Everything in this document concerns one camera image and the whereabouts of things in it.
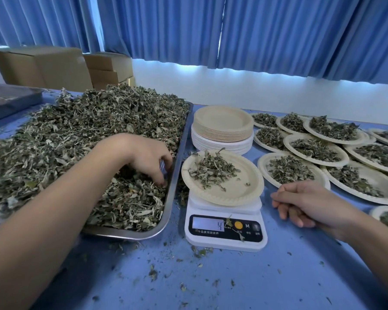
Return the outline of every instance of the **blue table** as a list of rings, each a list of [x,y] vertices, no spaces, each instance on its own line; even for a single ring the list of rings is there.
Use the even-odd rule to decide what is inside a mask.
[[[26,120],[22,115],[0,121],[7,124],[0,138]],[[265,153],[254,144],[244,156],[256,164]],[[140,244],[81,236],[33,309],[388,309],[388,292],[351,247],[279,219],[270,199],[275,190],[265,181],[261,212],[269,242],[258,253],[215,249],[196,258],[184,236],[185,209],[176,203],[164,231]],[[376,206],[334,185],[332,191],[363,211]]]

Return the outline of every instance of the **stainless steel tray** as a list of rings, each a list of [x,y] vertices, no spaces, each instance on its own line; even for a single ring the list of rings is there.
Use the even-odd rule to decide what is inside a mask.
[[[187,103],[190,105],[190,107],[187,114],[185,127],[182,132],[180,145],[178,147],[177,156],[174,160],[172,175],[168,181],[168,192],[166,196],[166,202],[164,205],[164,212],[158,225],[155,226],[153,229],[150,229],[149,231],[145,231],[145,232],[129,231],[124,229],[114,229],[112,227],[86,225],[82,230],[83,233],[111,237],[111,238],[118,238],[123,240],[139,241],[139,240],[144,240],[144,239],[154,237],[163,231],[168,221],[170,220],[172,204],[174,203],[174,196],[177,188],[178,177],[180,176],[180,169],[181,169],[182,159],[184,156],[188,132],[194,119],[194,113],[193,113],[194,105],[191,102],[187,102]]]

